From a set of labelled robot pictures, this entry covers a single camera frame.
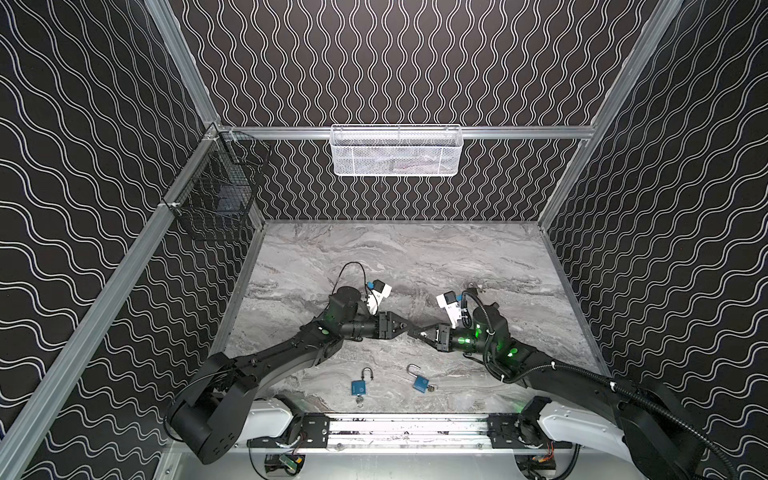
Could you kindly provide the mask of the black mounting plate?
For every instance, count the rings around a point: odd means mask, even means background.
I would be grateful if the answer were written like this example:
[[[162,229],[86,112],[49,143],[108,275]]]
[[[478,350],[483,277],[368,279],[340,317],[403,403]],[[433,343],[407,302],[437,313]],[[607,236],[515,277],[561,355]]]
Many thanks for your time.
[[[331,419],[320,413],[307,413],[294,418],[286,431],[277,437],[250,439],[246,445],[262,449],[326,448]]]
[[[573,444],[550,439],[535,420],[519,414],[489,414],[487,436],[493,449],[571,449]]]

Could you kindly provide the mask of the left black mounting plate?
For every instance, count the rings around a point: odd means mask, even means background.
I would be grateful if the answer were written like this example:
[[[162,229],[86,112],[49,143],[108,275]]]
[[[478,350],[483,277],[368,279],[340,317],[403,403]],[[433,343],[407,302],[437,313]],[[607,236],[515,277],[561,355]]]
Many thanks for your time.
[[[320,413],[307,413],[294,418],[286,431],[277,437],[250,439],[246,445],[262,449],[326,448],[331,419]]]

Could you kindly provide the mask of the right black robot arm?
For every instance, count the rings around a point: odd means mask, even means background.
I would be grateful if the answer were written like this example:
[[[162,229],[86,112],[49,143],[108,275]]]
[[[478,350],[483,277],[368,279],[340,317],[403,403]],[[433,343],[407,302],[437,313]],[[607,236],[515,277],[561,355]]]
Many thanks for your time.
[[[510,425],[493,417],[492,440],[600,450],[631,462],[647,479],[701,479],[702,457],[710,452],[726,477],[736,478],[731,457],[663,384],[608,377],[552,357],[513,337],[498,305],[484,303],[474,289],[447,292],[438,304],[449,323],[414,327],[411,337],[459,352],[500,383],[536,393]]]

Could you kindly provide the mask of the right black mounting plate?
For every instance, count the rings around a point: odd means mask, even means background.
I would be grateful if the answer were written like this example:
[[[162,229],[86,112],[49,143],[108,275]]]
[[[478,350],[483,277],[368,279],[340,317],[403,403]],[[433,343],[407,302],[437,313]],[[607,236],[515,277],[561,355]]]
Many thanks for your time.
[[[487,436],[493,449],[571,449],[573,444],[550,439],[535,420],[519,414],[489,414]]]

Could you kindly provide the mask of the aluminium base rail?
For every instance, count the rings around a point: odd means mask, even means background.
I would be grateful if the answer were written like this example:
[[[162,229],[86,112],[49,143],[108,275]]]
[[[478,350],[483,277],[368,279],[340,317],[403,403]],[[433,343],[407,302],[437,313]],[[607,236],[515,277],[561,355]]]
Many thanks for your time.
[[[301,453],[544,453],[543,449],[493,449],[487,436],[484,414],[386,414],[352,413],[326,415],[331,419],[326,448],[262,449]],[[554,441],[571,442],[624,460],[630,460],[623,432],[600,416],[578,409],[556,407],[541,415],[523,414],[535,420]],[[245,449],[247,441],[277,437],[293,420],[263,411],[251,411],[242,440],[232,449]]]

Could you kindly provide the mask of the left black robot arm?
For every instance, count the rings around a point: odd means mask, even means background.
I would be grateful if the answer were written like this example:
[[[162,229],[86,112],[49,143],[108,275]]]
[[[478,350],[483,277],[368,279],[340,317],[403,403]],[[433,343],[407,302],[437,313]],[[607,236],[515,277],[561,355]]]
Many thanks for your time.
[[[411,327],[396,313],[370,312],[359,290],[343,286],[288,340],[235,358],[221,352],[209,356],[171,401],[163,423],[202,463],[210,464],[242,440],[252,404],[269,387],[323,363],[345,341],[391,340]]]

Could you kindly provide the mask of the blue padlock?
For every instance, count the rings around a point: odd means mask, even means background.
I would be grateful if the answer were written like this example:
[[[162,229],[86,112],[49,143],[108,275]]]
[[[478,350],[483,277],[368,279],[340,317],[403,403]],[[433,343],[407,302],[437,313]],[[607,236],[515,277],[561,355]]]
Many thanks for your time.
[[[408,364],[406,367],[406,373],[413,378],[412,387],[421,392],[434,392],[437,390],[437,386],[432,384],[430,380],[420,374],[421,367],[416,364]]]
[[[356,405],[361,407],[367,394],[367,381],[374,379],[374,372],[370,367],[364,367],[361,371],[360,378],[351,382],[351,395],[355,398]]]

